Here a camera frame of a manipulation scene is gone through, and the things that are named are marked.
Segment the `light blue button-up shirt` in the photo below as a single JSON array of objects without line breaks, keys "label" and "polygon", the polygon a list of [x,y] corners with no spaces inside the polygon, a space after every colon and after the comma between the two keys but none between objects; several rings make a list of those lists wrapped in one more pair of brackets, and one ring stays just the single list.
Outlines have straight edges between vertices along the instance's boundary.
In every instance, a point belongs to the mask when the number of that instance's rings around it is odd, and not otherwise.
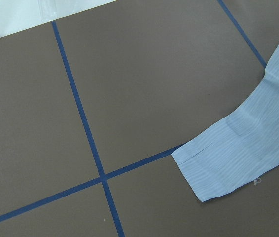
[{"label": "light blue button-up shirt", "polygon": [[202,202],[231,193],[279,165],[279,44],[250,96],[172,157]]}]

